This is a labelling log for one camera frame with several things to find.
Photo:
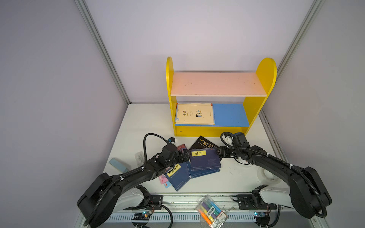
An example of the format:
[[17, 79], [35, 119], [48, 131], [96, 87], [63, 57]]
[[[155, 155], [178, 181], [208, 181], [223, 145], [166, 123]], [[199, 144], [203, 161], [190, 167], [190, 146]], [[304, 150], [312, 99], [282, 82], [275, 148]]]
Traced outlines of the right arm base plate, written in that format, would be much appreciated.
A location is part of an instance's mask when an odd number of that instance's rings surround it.
[[263, 201], [260, 196], [260, 191], [268, 187], [268, 185], [261, 185], [255, 188], [250, 194], [234, 195], [232, 200], [238, 203], [240, 210], [276, 210], [276, 204], [268, 204]]

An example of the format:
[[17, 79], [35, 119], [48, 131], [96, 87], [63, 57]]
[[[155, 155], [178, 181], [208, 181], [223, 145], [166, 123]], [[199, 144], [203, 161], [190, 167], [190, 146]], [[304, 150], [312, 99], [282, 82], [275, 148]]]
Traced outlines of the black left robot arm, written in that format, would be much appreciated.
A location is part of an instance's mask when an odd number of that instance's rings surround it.
[[[149, 160], [146, 151], [148, 136], [158, 137], [166, 143], [162, 151]], [[179, 151], [174, 142], [173, 137], [166, 140], [158, 134], [148, 133], [143, 138], [143, 165], [127, 173], [111, 176], [102, 173], [97, 176], [77, 201], [77, 207], [85, 218], [83, 226], [99, 227], [110, 217], [122, 194], [166, 174], [177, 164], [189, 161], [191, 153], [188, 150]]]

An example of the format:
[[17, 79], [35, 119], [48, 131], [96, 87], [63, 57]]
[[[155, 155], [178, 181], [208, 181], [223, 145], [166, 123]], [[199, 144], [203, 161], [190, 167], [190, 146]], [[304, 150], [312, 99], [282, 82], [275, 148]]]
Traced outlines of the dark blue book yellow label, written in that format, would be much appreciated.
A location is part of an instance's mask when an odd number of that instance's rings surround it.
[[191, 150], [190, 165], [192, 171], [220, 169], [221, 161], [217, 148]]

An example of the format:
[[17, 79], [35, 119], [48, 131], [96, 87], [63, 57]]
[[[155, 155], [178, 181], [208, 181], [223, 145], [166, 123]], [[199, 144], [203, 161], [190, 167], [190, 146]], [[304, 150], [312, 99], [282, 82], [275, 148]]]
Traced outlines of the cream book blue edge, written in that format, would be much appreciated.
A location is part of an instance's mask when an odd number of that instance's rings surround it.
[[175, 124], [215, 125], [213, 105], [209, 103], [177, 104]]

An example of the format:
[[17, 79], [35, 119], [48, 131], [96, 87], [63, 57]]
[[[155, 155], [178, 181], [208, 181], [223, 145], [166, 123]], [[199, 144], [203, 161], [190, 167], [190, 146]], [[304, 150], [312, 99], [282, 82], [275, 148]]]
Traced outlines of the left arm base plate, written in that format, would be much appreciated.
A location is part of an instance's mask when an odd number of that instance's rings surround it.
[[131, 207], [142, 207], [152, 204], [157, 204], [154, 207], [155, 211], [160, 211], [162, 209], [161, 205], [163, 203], [163, 195], [161, 194], [151, 194], [144, 186], [138, 185], [133, 190], [137, 191], [137, 199], [132, 202]]

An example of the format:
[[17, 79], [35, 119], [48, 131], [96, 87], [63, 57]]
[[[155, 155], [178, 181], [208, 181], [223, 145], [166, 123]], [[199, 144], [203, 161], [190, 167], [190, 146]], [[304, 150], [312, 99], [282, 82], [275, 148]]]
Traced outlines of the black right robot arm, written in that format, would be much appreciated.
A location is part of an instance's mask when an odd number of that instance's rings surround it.
[[302, 168], [275, 157], [261, 147], [250, 146], [243, 133], [224, 132], [220, 135], [224, 144], [219, 148], [221, 158], [241, 158], [249, 164], [261, 167], [279, 177], [289, 186], [290, 202], [305, 218], [325, 218], [332, 198], [320, 175], [312, 167]]

